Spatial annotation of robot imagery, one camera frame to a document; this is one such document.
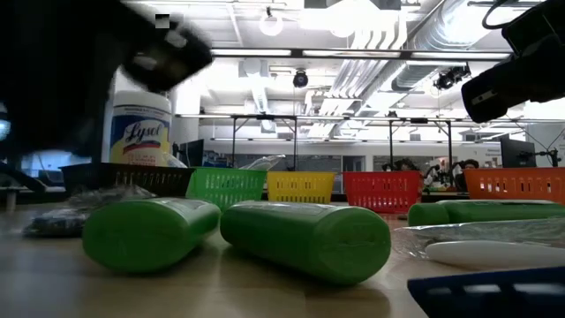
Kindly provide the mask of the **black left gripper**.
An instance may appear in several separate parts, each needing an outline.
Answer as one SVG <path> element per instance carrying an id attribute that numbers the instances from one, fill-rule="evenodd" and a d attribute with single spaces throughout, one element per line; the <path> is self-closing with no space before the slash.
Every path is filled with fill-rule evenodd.
<path id="1" fill-rule="evenodd" d="M 170 19 L 154 37 L 134 49 L 121 65 L 126 76 L 146 91 L 164 93 L 213 62 L 211 47 L 190 24 Z"/>

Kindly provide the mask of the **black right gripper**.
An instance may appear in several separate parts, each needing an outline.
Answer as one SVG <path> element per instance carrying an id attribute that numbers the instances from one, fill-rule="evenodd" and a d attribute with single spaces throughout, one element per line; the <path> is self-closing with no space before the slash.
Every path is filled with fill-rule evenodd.
<path id="1" fill-rule="evenodd" d="M 485 123 L 523 102 L 550 102 L 564 97 L 564 46 L 546 40 L 522 55 L 499 63 L 461 88 L 471 120 Z"/>

